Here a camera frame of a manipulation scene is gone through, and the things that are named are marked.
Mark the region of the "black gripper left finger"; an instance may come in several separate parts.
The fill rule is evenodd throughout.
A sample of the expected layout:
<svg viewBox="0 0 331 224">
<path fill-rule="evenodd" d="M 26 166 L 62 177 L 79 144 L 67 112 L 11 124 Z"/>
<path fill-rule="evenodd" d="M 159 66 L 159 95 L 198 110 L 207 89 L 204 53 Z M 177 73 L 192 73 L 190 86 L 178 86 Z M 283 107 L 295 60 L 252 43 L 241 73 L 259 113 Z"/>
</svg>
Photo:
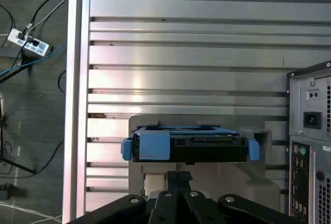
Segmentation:
<svg viewBox="0 0 331 224">
<path fill-rule="evenodd" d="M 147 200 L 126 195 L 70 223 L 176 223 L 179 197 L 178 173 L 167 173 L 167 190 Z"/>
</svg>

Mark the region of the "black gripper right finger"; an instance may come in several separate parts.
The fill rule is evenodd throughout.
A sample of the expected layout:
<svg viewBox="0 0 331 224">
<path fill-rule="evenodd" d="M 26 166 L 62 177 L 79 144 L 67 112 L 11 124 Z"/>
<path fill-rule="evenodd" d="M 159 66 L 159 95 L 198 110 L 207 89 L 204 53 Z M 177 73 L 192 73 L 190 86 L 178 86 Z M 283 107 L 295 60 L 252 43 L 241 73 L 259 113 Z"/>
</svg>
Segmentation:
<svg viewBox="0 0 331 224">
<path fill-rule="evenodd" d="M 238 195 L 227 194 L 214 201 L 200 191 L 192 190 L 191 180 L 190 172 L 178 172 L 179 193 L 194 223 L 301 223 L 294 217 Z"/>
</svg>

